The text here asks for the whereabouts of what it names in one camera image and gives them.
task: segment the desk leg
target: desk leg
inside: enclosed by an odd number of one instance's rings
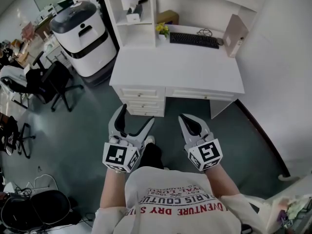
[[[232,101],[225,100],[210,100],[210,115],[211,119],[220,114],[224,109],[226,109]]]

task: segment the yellow flower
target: yellow flower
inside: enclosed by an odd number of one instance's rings
[[[162,30],[161,25],[157,25],[157,26],[156,26],[156,30],[157,30],[157,31],[161,31],[161,30]]]

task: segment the office chair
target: office chair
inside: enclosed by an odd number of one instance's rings
[[[39,55],[34,60],[33,65],[38,64],[40,69],[45,71],[45,73],[43,74],[43,76],[41,78],[41,82],[42,83],[48,82],[52,86],[53,90],[56,92],[57,96],[55,97],[55,99],[53,101],[51,111],[52,112],[55,111],[54,106],[55,106],[56,102],[59,100],[59,98],[62,98],[64,103],[65,103],[67,110],[69,112],[71,112],[72,109],[68,106],[66,96],[65,96],[65,92],[76,89],[76,88],[83,89],[83,86],[82,85],[74,85],[74,86],[66,87],[68,80],[74,79],[73,76],[70,74],[68,69],[59,61],[53,62],[51,64],[51,66],[46,70],[40,61],[40,57],[43,55],[43,53],[44,53],[43,51],[41,51],[39,53]]]
[[[13,151],[16,150],[17,144],[19,143],[18,154],[21,155],[21,150],[20,150],[20,147],[21,147],[25,154],[25,157],[30,158],[30,155],[27,155],[25,151],[24,141],[29,138],[35,139],[36,136],[24,137],[24,131],[26,127],[30,128],[30,126],[27,123],[25,123],[23,125],[21,132],[19,133],[17,122],[12,116],[10,116],[7,123],[3,124],[2,129],[0,129],[0,139],[4,138],[3,143],[2,141],[0,141],[0,151],[4,151],[8,155],[11,155]],[[9,138],[11,137],[12,134],[13,134],[13,139],[12,139],[12,142],[9,143]],[[7,149],[6,149],[7,147],[10,147],[12,149],[11,154],[7,152]]]
[[[71,212],[69,199],[60,191],[50,190],[32,196],[12,195],[2,210],[1,220],[6,228],[19,233],[78,224],[81,216]]]

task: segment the desk drawer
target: desk drawer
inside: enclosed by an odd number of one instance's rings
[[[113,86],[114,90],[120,98],[136,98],[136,99],[165,99],[164,87],[145,87],[145,86]]]
[[[194,98],[194,99],[212,99],[232,101],[234,94],[231,93],[215,93],[205,90],[186,89],[186,88],[166,88],[167,97]]]
[[[164,117],[164,111],[163,110],[132,109],[132,108],[127,108],[127,110],[131,115]]]
[[[127,104],[127,108],[133,109],[157,109],[164,110],[163,100],[135,100],[135,99],[120,99],[123,104]]]

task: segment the green floor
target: green floor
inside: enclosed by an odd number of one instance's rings
[[[68,93],[69,104],[77,104],[71,113],[60,102],[54,113],[50,104],[34,99],[19,120],[31,125],[37,137],[28,141],[31,158],[14,152],[1,152],[7,181],[21,188],[41,174],[52,175],[58,188],[74,197],[81,213],[98,208],[106,167],[102,164],[104,142],[108,140],[108,121],[121,105],[108,82],[89,89]],[[167,98],[165,117],[157,117],[151,134],[163,150],[163,163],[170,169],[197,172],[182,151],[184,142],[177,117],[188,113],[205,120],[219,139],[224,158],[221,162],[243,194],[268,198],[285,184],[277,179],[281,168],[260,134],[233,103],[215,119],[210,119],[209,102],[184,98]],[[136,132],[146,117],[126,116],[126,131]]]

